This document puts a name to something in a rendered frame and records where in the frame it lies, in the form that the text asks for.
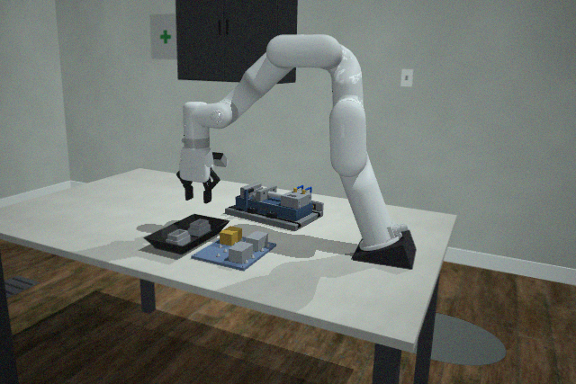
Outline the yellow rectangular block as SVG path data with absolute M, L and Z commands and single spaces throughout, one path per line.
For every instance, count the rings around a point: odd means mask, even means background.
M 233 246 L 242 238 L 242 228 L 228 227 L 220 232 L 220 244 Z

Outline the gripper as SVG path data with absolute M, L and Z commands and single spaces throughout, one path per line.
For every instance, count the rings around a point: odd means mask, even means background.
M 213 155 L 210 147 L 182 147 L 180 171 L 177 172 L 176 176 L 184 186 L 186 201 L 194 197 L 192 182 L 202 183 L 205 189 L 203 191 L 203 203 L 205 204 L 212 201 L 212 189 L 221 180 L 214 172 Z M 213 181 L 211 181 L 212 179 Z

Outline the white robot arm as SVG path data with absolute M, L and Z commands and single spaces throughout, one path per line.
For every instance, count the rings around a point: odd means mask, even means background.
M 401 231 L 410 228 L 408 224 L 395 224 L 391 220 L 366 152 L 361 68 L 354 54 L 331 36 L 276 36 L 269 41 L 266 53 L 220 102 L 185 103 L 184 147 L 209 147 L 210 128 L 228 127 L 294 67 L 319 67 L 331 75 L 330 160 L 340 176 L 361 233 L 360 249 L 372 251 L 397 242 Z

